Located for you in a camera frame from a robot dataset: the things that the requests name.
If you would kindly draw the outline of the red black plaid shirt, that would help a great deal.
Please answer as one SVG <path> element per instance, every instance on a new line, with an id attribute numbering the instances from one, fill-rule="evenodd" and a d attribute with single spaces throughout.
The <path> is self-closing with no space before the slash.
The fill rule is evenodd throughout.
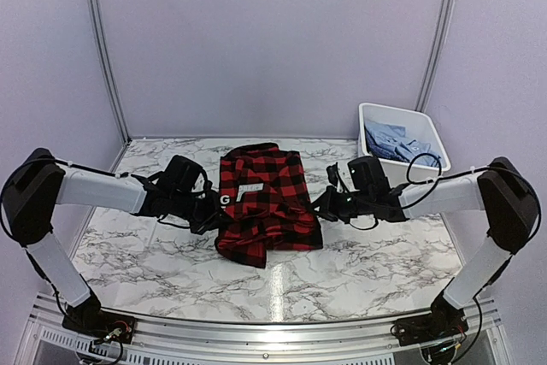
<path id="1" fill-rule="evenodd" d="M 299 152 L 276 143 L 230 150 L 220 160 L 219 194 L 215 248 L 227 260 L 265 268 L 269 250 L 323 248 Z"/>

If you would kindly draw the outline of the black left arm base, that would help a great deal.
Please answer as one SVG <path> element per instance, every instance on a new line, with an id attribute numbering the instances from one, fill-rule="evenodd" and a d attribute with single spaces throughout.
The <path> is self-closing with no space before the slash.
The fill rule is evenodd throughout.
<path id="1" fill-rule="evenodd" d="M 104 342 L 110 339 L 121 341 L 123 344 L 132 342 L 136 319 L 130 315 L 104 310 L 95 295 L 91 295 L 75 307 L 66 303 L 62 313 L 62 326 L 65 329 Z"/>

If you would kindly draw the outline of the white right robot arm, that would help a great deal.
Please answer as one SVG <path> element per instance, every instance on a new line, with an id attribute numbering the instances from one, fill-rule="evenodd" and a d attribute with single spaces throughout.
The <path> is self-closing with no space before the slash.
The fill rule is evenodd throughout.
<path id="1" fill-rule="evenodd" d="M 363 156 L 348 164 L 354 187 L 342 181 L 337 165 L 327 169 L 329 185 L 311 205 L 327 221 L 351 223 L 362 215 L 399 223 L 425 215 L 465 210 L 485 212 L 486 237 L 473 258 L 442 290 L 423 329 L 440 338 L 456 324 L 456 312 L 493 284 L 513 256 L 538 233 L 542 209 L 531 184 L 506 157 L 459 174 L 437 174 L 392 187 L 379 158 Z"/>

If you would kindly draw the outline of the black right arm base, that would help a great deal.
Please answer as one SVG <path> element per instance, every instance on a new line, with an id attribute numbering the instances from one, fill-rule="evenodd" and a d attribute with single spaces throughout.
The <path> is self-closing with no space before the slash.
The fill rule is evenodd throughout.
<path id="1" fill-rule="evenodd" d="M 411 315 L 395 320 L 390 332 L 401 346 L 463 335 L 468 331 L 463 309 L 453 307 L 443 295 L 438 295 L 433 300 L 430 309 L 429 314 Z"/>

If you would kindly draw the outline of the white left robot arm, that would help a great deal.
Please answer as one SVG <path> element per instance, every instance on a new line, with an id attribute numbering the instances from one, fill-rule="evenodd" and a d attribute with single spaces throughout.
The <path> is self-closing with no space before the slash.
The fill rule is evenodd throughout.
<path id="1" fill-rule="evenodd" d="M 196 235 L 213 229 L 221 212 L 206 171 L 186 157 L 174 156 L 164 170 L 142 176 L 90 168 L 36 149 L 1 189 L 1 227 L 52 289 L 76 308 L 76 323 L 90 335 L 102 334 L 108 317 L 94 305 L 92 289 L 54 234 L 51 220 L 60 205 L 115 209 L 159 222 L 175 216 Z"/>

